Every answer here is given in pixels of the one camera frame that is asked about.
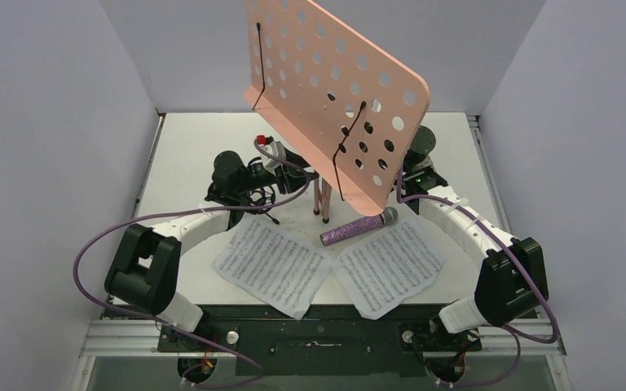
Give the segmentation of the pink music stand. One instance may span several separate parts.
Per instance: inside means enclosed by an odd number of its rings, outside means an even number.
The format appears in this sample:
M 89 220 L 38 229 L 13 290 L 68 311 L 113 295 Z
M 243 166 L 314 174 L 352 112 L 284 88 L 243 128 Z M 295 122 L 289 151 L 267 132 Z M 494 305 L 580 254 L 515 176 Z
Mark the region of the pink music stand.
M 426 81 L 312 1 L 247 1 L 245 101 L 363 215 L 387 205 Z

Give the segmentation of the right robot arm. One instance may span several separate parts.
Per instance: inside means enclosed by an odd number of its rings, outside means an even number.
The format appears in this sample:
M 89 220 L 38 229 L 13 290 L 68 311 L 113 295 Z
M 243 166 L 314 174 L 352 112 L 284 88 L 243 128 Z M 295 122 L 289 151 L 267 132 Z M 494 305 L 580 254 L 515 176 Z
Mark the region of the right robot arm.
M 461 332 L 503 327 L 549 299 L 544 252 L 533 238 L 519 239 L 478 214 L 434 169 L 432 130 L 421 125 L 403 159 L 397 200 L 434 223 L 474 261 L 474 293 L 444 306 L 428 327 L 430 343 L 449 349 Z

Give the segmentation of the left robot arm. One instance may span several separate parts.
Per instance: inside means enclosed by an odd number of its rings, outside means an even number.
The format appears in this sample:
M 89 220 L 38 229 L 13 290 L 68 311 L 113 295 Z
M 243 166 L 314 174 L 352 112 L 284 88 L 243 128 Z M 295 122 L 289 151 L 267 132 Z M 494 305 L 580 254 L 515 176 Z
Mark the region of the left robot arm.
M 317 179 L 302 157 L 284 150 L 265 153 L 245 164 L 234 151 L 214 159 L 212 182 L 197 214 L 153 226 L 126 228 L 104 289 L 111 296 L 179 328 L 179 340 L 197 351 L 209 344 L 204 311 L 177 290 L 181 256 L 209 237 L 229 231 L 245 213 L 266 214 L 276 202 L 274 191 L 293 194 Z

